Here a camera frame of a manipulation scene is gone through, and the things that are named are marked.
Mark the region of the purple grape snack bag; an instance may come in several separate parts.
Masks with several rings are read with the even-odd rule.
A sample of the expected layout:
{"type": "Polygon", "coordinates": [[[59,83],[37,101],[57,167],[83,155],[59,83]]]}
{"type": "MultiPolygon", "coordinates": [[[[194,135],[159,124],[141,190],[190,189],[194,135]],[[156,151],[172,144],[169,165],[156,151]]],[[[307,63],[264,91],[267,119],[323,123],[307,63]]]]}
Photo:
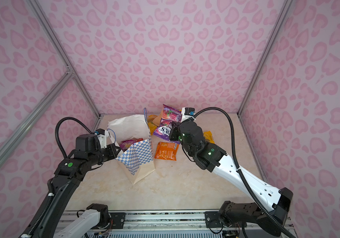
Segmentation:
{"type": "Polygon", "coordinates": [[[125,140],[125,141],[122,141],[120,144],[119,144],[119,147],[121,148],[122,151],[126,151],[130,148],[130,146],[132,146],[134,143],[136,142],[139,142],[139,141],[142,141],[143,139],[142,138],[139,138],[139,139],[130,139],[130,140],[125,140]]]}

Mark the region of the purple Fox's candy bag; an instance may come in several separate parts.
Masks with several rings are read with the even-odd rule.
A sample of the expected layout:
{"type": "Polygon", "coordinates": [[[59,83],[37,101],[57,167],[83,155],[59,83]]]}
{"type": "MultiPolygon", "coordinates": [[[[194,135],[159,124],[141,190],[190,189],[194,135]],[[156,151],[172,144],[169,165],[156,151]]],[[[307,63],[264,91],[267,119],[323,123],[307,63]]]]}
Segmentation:
{"type": "Polygon", "coordinates": [[[163,110],[160,114],[159,126],[154,130],[153,135],[165,141],[170,141],[172,123],[180,123],[181,120],[181,111],[163,104],[163,110]]]}

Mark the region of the white blue checkered paper bag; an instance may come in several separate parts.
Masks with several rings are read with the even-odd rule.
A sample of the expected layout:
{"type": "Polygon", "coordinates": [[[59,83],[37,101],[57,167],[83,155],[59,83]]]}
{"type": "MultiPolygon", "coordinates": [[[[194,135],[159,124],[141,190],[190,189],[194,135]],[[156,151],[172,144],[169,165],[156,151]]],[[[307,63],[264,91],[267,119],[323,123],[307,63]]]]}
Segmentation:
{"type": "Polygon", "coordinates": [[[119,153],[116,160],[132,184],[136,184],[155,171],[153,144],[148,125],[147,109],[141,115],[132,115],[110,121],[107,128],[114,133],[116,145],[122,148],[127,140],[138,139],[127,150],[119,153]]]}

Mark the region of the yellow snack bag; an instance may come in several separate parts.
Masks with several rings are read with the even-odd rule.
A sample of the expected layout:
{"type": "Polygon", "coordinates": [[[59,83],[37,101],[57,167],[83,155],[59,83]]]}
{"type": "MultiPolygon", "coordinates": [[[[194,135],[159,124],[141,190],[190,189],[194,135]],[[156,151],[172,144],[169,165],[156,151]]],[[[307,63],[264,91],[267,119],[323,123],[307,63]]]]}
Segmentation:
{"type": "Polygon", "coordinates": [[[147,123],[148,123],[148,127],[150,130],[150,134],[152,135],[155,131],[155,129],[158,127],[157,125],[154,124],[154,119],[156,119],[158,116],[156,115],[149,115],[147,118],[147,123]]]}
{"type": "Polygon", "coordinates": [[[215,143],[214,141],[214,138],[213,138],[213,135],[212,135],[212,132],[211,131],[206,131],[203,133],[203,136],[206,140],[206,142],[209,142],[209,143],[215,143]]]}

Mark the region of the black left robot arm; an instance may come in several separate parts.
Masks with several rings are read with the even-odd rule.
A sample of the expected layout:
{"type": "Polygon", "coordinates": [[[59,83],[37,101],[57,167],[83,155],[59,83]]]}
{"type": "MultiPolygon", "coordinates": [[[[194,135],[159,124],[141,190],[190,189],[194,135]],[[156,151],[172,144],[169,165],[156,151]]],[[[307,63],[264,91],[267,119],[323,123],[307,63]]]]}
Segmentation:
{"type": "Polygon", "coordinates": [[[59,135],[55,135],[60,151],[66,157],[54,176],[47,181],[48,192],[37,213],[20,235],[21,238],[52,238],[60,218],[75,190],[86,174],[114,160],[122,149],[114,143],[104,144],[100,134],[83,134],[76,138],[75,149],[66,154],[59,135]]]}

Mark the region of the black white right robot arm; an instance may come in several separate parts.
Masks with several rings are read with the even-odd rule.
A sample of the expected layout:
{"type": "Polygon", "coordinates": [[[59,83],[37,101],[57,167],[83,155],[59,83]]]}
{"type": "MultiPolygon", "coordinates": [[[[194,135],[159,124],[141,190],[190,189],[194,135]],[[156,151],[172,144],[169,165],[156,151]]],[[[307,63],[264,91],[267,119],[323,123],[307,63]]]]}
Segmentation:
{"type": "Polygon", "coordinates": [[[253,200],[252,203],[225,201],[217,213],[223,227],[255,223],[275,237],[294,237],[285,228],[293,198],[290,189],[274,187],[240,166],[224,149],[207,142],[202,129],[193,121],[173,122],[170,140],[179,142],[199,168],[224,178],[253,200]]]}

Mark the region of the orange snack bag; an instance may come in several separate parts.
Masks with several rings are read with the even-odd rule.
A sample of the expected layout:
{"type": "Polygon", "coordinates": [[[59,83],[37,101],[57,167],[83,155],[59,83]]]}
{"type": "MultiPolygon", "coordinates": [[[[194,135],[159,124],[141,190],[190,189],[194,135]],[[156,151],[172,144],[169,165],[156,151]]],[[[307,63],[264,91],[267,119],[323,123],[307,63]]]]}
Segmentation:
{"type": "Polygon", "coordinates": [[[155,159],[176,161],[179,145],[177,143],[159,142],[157,145],[155,159]]]}

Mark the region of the beige paper snack pouch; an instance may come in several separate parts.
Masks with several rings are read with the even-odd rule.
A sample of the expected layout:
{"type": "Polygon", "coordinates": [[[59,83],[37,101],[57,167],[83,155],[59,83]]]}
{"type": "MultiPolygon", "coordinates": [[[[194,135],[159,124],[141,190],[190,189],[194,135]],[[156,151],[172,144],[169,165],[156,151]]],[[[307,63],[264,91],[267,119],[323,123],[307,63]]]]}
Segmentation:
{"type": "Polygon", "coordinates": [[[158,115],[157,117],[155,117],[153,119],[152,123],[158,127],[160,125],[160,123],[161,123],[161,119],[162,119],[162,116],[158,115]]]}

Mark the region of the aluminium frame strut left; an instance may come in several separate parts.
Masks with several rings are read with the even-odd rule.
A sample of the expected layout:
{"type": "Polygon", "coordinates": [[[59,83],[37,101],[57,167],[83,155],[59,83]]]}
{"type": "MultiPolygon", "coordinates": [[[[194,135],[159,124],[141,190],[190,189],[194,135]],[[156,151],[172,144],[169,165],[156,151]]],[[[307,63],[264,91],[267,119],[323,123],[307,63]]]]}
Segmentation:
{"type": "Polygon", "coordinates": [[[5,143],[0,146],[0,168],[9,158],[10,154],[20,145],[21,141],[26,137],[28,132],[39,121],[48,107],[59,96],[65,86],[73,77],[73,71],[66,72],[60,81],[53,86],[47,95],[37,104],[32,112],[21,122],[21,124],[13,131],[11,136],[5,143]]]}

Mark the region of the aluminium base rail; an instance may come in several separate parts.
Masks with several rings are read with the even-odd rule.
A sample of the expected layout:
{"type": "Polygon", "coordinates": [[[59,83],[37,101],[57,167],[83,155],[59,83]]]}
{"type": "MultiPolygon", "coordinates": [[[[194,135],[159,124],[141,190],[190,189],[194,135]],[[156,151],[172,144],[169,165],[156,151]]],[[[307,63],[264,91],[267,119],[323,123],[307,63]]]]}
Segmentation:
{"type": "Polygon", "coordinates": [[[56,238],[270,238],[258,224],[224,227],[217,210],[111,210],[106,228],[92,227],[95,211],[66,210],[56,238]]]}

